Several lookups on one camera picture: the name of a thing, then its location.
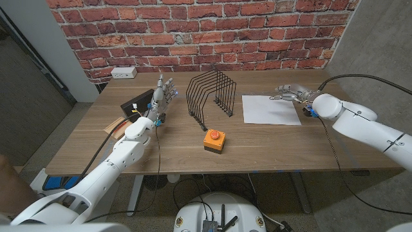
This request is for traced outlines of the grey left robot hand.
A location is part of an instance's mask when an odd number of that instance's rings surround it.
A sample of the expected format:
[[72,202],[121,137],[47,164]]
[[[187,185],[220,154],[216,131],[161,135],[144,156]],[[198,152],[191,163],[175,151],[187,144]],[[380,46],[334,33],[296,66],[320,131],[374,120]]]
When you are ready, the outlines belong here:
[[156,121],[161,114],[167,111],[169,103],[177,94],[178,92],[174,87],[173,78],[165,81],[164,76],[160,74],[157,87],[151,99],[151,107],[144,116],[152,121]]

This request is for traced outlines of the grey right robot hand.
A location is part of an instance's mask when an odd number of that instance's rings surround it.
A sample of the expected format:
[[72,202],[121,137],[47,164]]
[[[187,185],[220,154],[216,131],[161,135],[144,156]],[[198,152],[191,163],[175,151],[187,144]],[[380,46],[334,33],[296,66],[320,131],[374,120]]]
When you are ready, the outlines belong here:
[[299,103],[311,103],[320,96],[320,91],[313,91],[300,84],[286,84],[276,88],[277,95],[270,96],[270,100],[296,101]]

